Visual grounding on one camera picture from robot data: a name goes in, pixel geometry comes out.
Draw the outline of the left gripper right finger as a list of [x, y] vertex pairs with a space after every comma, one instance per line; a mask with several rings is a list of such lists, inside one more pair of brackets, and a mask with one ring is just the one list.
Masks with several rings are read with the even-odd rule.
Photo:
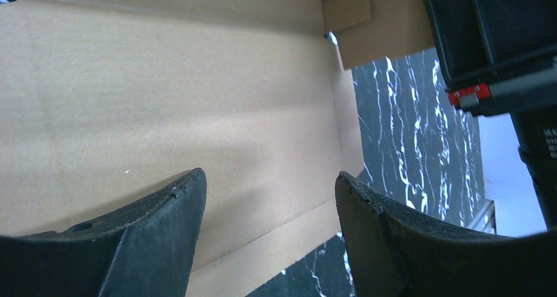
[[555, 296], [556, 232], [504, 237], [446, 223], [342, 171], [336, 208], [358, 296]]

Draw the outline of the brown cardboard box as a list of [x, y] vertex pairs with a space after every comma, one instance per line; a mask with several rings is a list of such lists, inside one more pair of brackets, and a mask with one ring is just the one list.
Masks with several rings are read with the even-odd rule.
[[242, 296], [340, 230], [364, 168], [351, 67], [433, 45], [422, 0], [1, 5], [1, 234], [63, 231], [193, 168], [187, 294]]

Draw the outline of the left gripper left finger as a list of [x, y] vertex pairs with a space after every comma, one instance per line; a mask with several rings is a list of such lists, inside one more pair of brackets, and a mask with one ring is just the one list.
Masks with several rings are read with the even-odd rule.
[[184, 296], [206, 207], [201, 168], [63, 232], [1, 237], [2, 296]]

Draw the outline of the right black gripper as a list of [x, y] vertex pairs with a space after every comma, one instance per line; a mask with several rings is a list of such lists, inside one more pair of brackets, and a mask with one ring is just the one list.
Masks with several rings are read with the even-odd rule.
[[556, 104], [556, 0], [423, 0], [449, 102], [474, 116]]

